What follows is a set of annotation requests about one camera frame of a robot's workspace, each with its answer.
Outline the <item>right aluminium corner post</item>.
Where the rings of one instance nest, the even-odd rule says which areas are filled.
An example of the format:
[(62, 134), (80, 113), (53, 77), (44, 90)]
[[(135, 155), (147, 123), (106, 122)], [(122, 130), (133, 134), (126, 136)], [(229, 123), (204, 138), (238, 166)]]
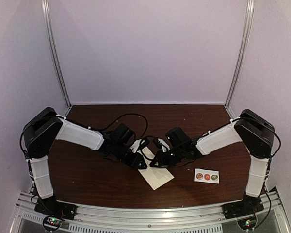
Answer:
[(244, 25), (243, 25), (239, 53), (237, 56), (236, 66), (235, 66), (233, 77), (232, 77), (232, 82), (231, 82), (228, 96), (227, 96), (227, 99), (225, 102), (226, 108), (229, 108), (231, 105), (232, 98), (233, 98), (233, 95), (234, 95), (235, 90), (236, 90), (236, 85), (237, 85), (237, 82), (238, 82), (238, 79), (239, 79), (239, 76), (241, 73), (241, 68), (243, 65), (245, 52), (246, 52), (246, 48), (248, 45), (248, 41), (249, 41), (249, 37), (250, 37), (250, 33), (251, 33), (251, 28), (252, 28), (252, 22), (253, 22), (253, 17), (254, 17), (254, 7), (255, 7), (255, 1), (248, 0), (246, 11), (245, 11), (245, 18), (244, 18)]

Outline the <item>cream paper envelope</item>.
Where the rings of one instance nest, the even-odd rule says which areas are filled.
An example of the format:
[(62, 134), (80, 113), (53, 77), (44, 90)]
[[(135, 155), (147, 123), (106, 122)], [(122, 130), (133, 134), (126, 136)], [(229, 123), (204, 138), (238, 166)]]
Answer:
[(145, 158), (147, 169), (139, 170), (142, 177), (152, 190), (156, 190), (174, 179), (174, 176), (165, 168), (150, 167), (150, 160)]

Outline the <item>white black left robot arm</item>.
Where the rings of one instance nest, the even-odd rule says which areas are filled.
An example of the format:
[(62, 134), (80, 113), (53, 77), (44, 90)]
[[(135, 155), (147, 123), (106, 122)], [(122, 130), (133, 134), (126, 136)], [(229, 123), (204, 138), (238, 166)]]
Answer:
[(112, 155), (133, 169), (145, 170), (145, 159), (129, 145), (134, 136), (134, 131), (124, 123), (113, 130), (97, 129), (72, 121), (51, 107), (43, 109), (23, 127), (19, 137), (19, 147), (37, 191), (37, 208), (50, 216), (64, 210), (51, 183), (49, 156), (54, 152), (60, 158), (67, 155), (69, 149), (71, 155), (81, 155), (85, 151)]

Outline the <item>sticker sheet with three seals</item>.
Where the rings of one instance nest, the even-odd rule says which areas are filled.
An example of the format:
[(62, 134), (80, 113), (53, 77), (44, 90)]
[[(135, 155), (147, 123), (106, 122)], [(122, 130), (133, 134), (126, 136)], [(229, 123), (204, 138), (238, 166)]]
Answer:
[(200, 183), (219, 184), (219, 171), (196, 168), (194, 173), (194, 181)]

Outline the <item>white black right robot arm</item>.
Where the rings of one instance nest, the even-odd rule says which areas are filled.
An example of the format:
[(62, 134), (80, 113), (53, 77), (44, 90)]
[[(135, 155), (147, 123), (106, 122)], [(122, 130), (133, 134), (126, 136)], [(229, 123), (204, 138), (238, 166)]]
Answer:
[(172, 147), (157, 152), (150, 162), (151, 167), (168, 168), (184, 159), (197, 160), (230, 145), (243, 144), (250, 158), (250, 167), (243, 199), (237, 204), (242, 214), (257, 209), (271, 160), (278, 153), (278, 150), (273, 150), (273, 145), (279, 136), (270, 122), (245, 109), (237, 118), (202, 136), (190, 138), (181, 127), (171, 129), (165, 136)]

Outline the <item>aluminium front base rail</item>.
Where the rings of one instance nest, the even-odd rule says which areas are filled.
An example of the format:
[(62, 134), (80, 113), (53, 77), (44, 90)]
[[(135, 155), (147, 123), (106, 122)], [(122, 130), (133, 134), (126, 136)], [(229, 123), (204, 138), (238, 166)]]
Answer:
[[(257, 212), (254, 231), (243, 230), (241, 223), (254, 215), (227, 219), (222, 204), (163, 209), (125, 209), (76, 205), (74, 219), (65, 219), (54, 233), (291, 233), (281, 198), (270, 192), (262, 195), (264, 210)], [(49, 233), (42, 222), (46, 215), (34, 211), (37, 197), (21, 192), (8, 227), (8, 233)]]

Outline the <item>aluminium corner post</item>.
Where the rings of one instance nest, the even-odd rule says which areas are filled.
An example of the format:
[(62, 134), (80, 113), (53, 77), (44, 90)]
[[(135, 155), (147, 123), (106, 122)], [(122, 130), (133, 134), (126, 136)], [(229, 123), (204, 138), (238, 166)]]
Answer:
[(229, 108), (231, 105), (232, 98), (233, 98), (233, 95), (234, 95), (235, 90), (236, 90), (236, 85), (237, 85), (237, 82), (238, 82), (238, 79), (239, 79), (239, 76), (241, 73), (241, 68), (243, 65), (245, 52), (246, 52), (246, 48), (248, 45), (248, 41), (249, 41), (249, 37), (250, 37), (250, 33), (251, 33), (251, 28), (252, 28), (252, 22), (253, 22), (253, 17), (254, 17), (254, 7), (255, 7), (255, 1), (248, 0), (246, 11), (245, 11), (245, 18), (244, 18), (244, 25), (243, 25), (239, 53), (237, 56), (236, 66), (235, 66), (233, 77), (232, 77), (232, 82), (231, 82), (228, 96), (227, 96), (227, 99), (225, 102), (226, 108)]
[(48, 37), (50, 54), (51, 54), (51, 59), (52, 59), (53, 65), (54, 65), (55, 74), (57, 77), (60, 91), (61, 91), (62, 96), (64, 98), (65, 105), (67, 108), (70, 108), (72, 106), (72, 104), (71, 104), (71, 101), (70, 101), (70, 98), (68, 95), (68, 91), (67, 91), (66, 84), (65, 84), (65, 81), (63, 78), (63, 74), (62, 74), (62, 69), (60, 66), (58, 53), (56, 50), (55, 38), (54, 38), (54, 33), (53, 33), (52, 23), (51, 23), (51, 15), (50, 15), (50, 10), (49, 10), (49, 1), (48, 0), (41, 0), (41, 5), (42, 5), (42, 13), (43, 13), (43, 17), (44, 17), (46, 34)]

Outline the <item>left aluminium corner post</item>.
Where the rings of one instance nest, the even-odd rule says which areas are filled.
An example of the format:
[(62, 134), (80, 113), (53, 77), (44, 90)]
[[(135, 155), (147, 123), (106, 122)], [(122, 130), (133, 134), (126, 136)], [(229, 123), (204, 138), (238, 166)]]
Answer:
[(50, 54), (51, 54), (51, 59), (52, 59), (53, 65), (54, 65), (55, 74), (57, 77), (60, 91), (61, 91), (62, 96), (64, 98), (65, 105), (67, 108), (70, 108), (72, 106), (72, 104), (71, 104), (71, 101), (70, 101), (70, 98), (68, 95), (68, 91), (67, 91), (66, 84), (65, 84), (65, 81), (63, 78), (63, 74), (62, 74), (62, 69), (60, 66), (58, 53), (56, 50), (55, 38), (54, 38), (54, 33), (53, 33), (52, 23), (51, 23), (51, 15), (50, 15), (50, 10), (49, 10), (49, 1), (48, 0), (41, 0), (41, 5), (42, 5), (42, 13), (43, 13), (43, 17), (44, 17), (46, 34), (48, 37)]

